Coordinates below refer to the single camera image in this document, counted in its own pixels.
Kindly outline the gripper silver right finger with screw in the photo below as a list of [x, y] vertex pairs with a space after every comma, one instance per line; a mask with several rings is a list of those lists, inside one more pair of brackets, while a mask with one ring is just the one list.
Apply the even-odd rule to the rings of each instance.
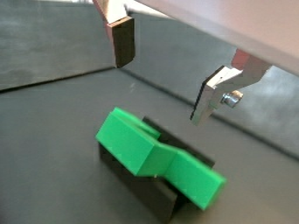
[[243, 98], [239, 90], [259, 82], [270, 67], [269, 62], [237, 50], [231, 67], [221, 66], [202, 83], [191, 112], [193, 123], [199, 125], [222, 104], [234, 108]]

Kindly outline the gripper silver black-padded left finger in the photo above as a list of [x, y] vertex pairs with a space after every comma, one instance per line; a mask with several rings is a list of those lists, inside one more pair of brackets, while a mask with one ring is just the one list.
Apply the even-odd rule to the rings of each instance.
[[111, 41], [115, 67], [126, 66], [137, 56], [135, 19], [129, 16], [123, 0], [93, 0], [103, 17]]

